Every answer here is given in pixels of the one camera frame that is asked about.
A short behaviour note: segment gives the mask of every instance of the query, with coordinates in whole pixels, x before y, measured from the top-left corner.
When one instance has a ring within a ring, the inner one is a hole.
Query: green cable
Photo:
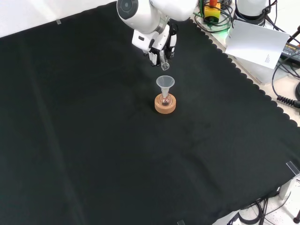
[[[194,13],[194,15],[202,17],[203,18],[203,12],[202,12],[202,0],[199,0],[199,13]]]

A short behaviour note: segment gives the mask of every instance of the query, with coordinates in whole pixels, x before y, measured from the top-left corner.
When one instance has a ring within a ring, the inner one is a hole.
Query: clear plastic funnel
[[[169,89],[175,84],[175,80],[171,76],[160,76],[156,80],[157,85],[161,88],[162,96],[159,102],[163,106],[170,105],[172,103],[172,98],[169,95]]]

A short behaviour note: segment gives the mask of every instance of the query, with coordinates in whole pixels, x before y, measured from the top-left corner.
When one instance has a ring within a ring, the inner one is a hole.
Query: black wire bundle
[[[278,209],[280,209],[281,207],[283,207],[284,204],[287,202],[287,200],[290,198],[290,196],[291,196],[291,192],[290,192],[289,196],[287,197],[287,199],[284,201],[284,203],[281,206],[279,206],[278,208],[276,208],[276,209],[274,209],[274,210],[272,210],[271,212],[268,212],[268,213],[267,213],[267,208],[268,208],[269,199],[268,198],[258,199],[258,200],[256,200],[255,203],[241,209],[241,210],[246,210],[246,209],[249,209],[253,206],[256,206],[258,208],[258,216],[254,219],[247,220],[247,219],[244,219],[239,213],[239,219],[242,223],[247,224],[247,225],[254,225],[256,223],[259,223],[258,225],[263,225],[264,220],[267,220],[269,223],[275,225],[274,223],[272,223],[271,221],[269,221],[266,218],[266,215],[271,214],[271,213],[277,211]]]
[[[226,31],[226,30],[229,30],[230,26],[231,26],[231,23],[233,21],[233,17],[231,16],[232,12],[233,12],[233,8],[230,6],[232,4],[232,0],[222,0],[222,1],[218,1],[218,3],[221,4],[221,8],[218,8],[218,7],[215,7],[215,6],[210,6],[208,2],[206,2],[203,7],[198,5],[199,6],[199,9],[203,12],[203,9],[205,6],[208,6],[210,8],[216,8],[217,10],[220,10],[221,11],[221,14],[222,15],[225,15],[225,19],[220,21],[220,22],[212,22],[212,21],[208,21],[207,19],[205,19],[203,17],[203,21],[205,23],[207,23],[207,25],[209,27],[211,26],[215,26],[215,27],[224,27],[224,26],[227,26],[226,28],[224,29],[220,29],[220,30],[207,30],[202,24],[200,24],[198,21],[197,21],[197,16],[198,15],[195,15],[195,22],[196,24],[202,29],[204,30],[205,32],[208,32],[208,33],[220,33],[220,32],[223,32],[223,31]]]
[[[231,6],[233,0],[221,0],[220,3],[221,3],[221,9],[225,10],[226,6]]]

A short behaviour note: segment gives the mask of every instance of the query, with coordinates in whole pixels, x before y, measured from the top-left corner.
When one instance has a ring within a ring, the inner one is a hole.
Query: white floor
[[[267,213],[278,208],[282,205],[284,201],[276,196],[269,199]],[[285,205],[278,209],[277,211],[269,214],[266,218],[276,225],[295,225],[293,219],[297,216],[300,210],[300,183],[296,182],[295,186],[292,189],[290,198],[287,200]],[[250,209],[240,211],[241,216],[244,219],[254,219],[258,213],[257,207],[254,206]],[[237,220],[234,225],[243,225],[239,220]],[[271,225],[268,221],[265,220],[265,225]]]

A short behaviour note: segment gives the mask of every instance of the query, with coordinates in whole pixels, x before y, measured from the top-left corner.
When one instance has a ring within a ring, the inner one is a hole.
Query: black cable
[[[290,192],[289,196],[287,197],[287,199],[285,200],[285,202],[284,202],[281,206],[279,206],[279,207],[278,207],[277,209],[275,209],[275,210],[272,210],[271,212],[268,212],[268,213],[265,214],[265,215],[271,214],[271,213],[275,212],[276,210],[280,209],[281,207],[283,207],[283,206],[285,205],[285,203],[287,202],[287,200],[290,198],[291,193],[292,193],[292,192]]]
[[[275,16],[275,22],[274,22],[274,24],[276,24],[276,21],[277,21],[277,4],[276,4],[276,16]]]
[[[280,30],[281,32],[286,33],[283,29],[280,29],[278,26],[275,25],[275,23],[273,23],[273,21],[270,19],[269,16],[266,16],[266,20],[276,29],[276,30]],[[300,41],[298,41],[296,38],[294,38],[293,36],[289,35],[291,39],[293,39],[294,41],[298,42],[300,44]]]
[[[287,199],[284,201],[284,203],[281,206],[279,206],[278,208],[276,208],[276,209],[274,209],[274,210],[272,210],[271,212],[268,212],[268,213],[267,213],[267,208],[268,208],[269,199],[268,198],[258,199],[258,200],[256,200],[255,203],[251,204],[250,206],[247,206],[247,207],[241,209],[241,210],[245,210],[245,209],[249,209],[253,206],[256,206],[258,208],[257,217],[254,218],[254,219],[251,219],[251,220],[246,220],[239,213],[239,219],[242,223],[247,224],[247,225],[254,225],[258,222],[259,222],[259,225],[263,225],[264,220],[267,220],[269,223],[275,225],[274,223],[272,223],[271,221],[269,221],[266,218],[266,215],[271,214],[271,213],[277,211],[278,209],[280,209],[281,207],[283,207],[285,205],[285,203],[287,202],[287,200],[290,198],[290,196],[291,196],[291,192],[290,192],[289,196],[287,197]]]
[[[257,204],[257,205],[258,205],[258,210],[260,211],[262,217],[263,217],[265,220],[267,220],[269,223],[271,223],[271,224],[273,224],[273,225],[276,225],[276,224],[272,223],[271,221],[269,221],[269,220],[265,217],[265,215],[263,214],[263,210],[262,210],[261,205],[260,205],[260,204]]]
[[[205,23],[207,23],[208,26],[216,26],[216,27],[223,27],[223,26],[227,26],[225,29],[220,29],[220,30],[207,30],[202,24],[200,24],[198,21],[197,21],[197,16],[198,15],[195,15],[195,23],[202,29],[204,30],[205,32],[208,32],[208,33],[220,33],[220,32],[223,32],[223,31],[226,31],[226,30],[229,30],[230,28],[230,23],[232,23],[233,21],[233,18],[231,16],[232,12],[233,12],[233,8],[230,6],[232,4],[232,0],[223,0],[223,1],[220,1],[218,2],[221,4],[221,8],[218,8],[218,7],[215,7],[215,6],[210,6],[209,3],[205,3],[203,4],[203,7],[205,6],[208,6],[210,8],[216,8],[217,10],[220,10],[221,14],[222,15],[225,15],[225,19],[220,21],[220,22],[211,22],[211,21],[208,21],[206,18],[203,18],[203,21]]]
[[[289,99],[289,98],[286,98],[286,97],[283,97],[283,96],[280,96],[277,94],[277,92],[275,91],[275,88],[274,88],[274,77],[275,77],[275,73],[276,71],[278,70],[278,68],[283,64],[285,63],[287,60],[289,60],[291,57],[294,57],[296,55],[300,55],[300,52],[298,53],[295,53],[293,55],[290,55],[289,57],[287,57],[286,59],[284,59],[282,62],[279,63],[278,66],[276,66],[275,70],[274,70],[274,73],[273,73],[273,76],[272,76],[272,89],[275,93],[275,95],[277,96],[277,100],[287,104],[287,105],[291,105],[291,106],[294,106],[295,108],[300,108],[300,101],[298,100],[293,100],[293,99]]]
[[[293,74],[289,69],[287,69],[284,65],[281,65],[281,67],[279,67],[279,69],[285,71],[286,73],[289,73],[290,75],[292,75],[295,78],[300,78],[300,76],[298,76],[298,74]]]
[[[292,65],[291,62],[290,62],[290,68],[291,68],[292,71],[296,74],[296,76],[297,76],[298,78],[300,78],[299,74],[296,72],[296,70],[294,69],[294,67],[293,67],[293,65]]]

